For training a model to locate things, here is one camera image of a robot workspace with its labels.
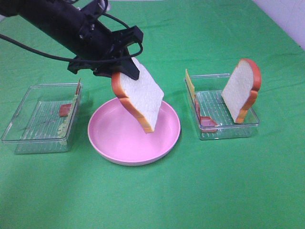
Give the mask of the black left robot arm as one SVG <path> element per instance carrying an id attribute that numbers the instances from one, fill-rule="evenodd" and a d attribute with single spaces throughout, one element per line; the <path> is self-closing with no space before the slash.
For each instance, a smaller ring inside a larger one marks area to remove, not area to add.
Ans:
<path id="1" fill-rule="evenodd" d="M 36 28 L 73 52 L 75 58 L 64 58 L 44 53 L 15 41 L 5 35 L 1 39 L 11 42 L 32 53 L 59 61 L 68 62 L 68 70 L 76 74 L 81 69 L 90 69 L 96 76 L 111 77 L 122 72 L 138 80 L 140 71 L 130 54 L 128 46 L 142 46 L 143 32 L 137 27 L 126 26 L 123 30 L 111 31 L 100 21 L 107 14 L 107 0 L 93 0 L 79 9 L 73 0 L 2 0 L 0 14 L 4 17 L 21 16 Z"/>

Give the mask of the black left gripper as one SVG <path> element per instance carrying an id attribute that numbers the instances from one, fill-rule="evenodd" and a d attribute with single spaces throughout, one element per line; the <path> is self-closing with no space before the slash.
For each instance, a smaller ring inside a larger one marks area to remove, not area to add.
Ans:
<path id="1" fill-rule="evenodd" d="M 139 79 L 140 71 L 128 51 L 128 46 L 142 43 L 143 32 L 137 26 L 112 32 L 96 22 L 82 31 L 86 34 L 80 33 L 83 38 L 75 50 L 76 57 L 69 62 L 69 71 L 76 74 L 81 69 L 91 69 L 96 76 L 105 77 L 121 72 Z"/>

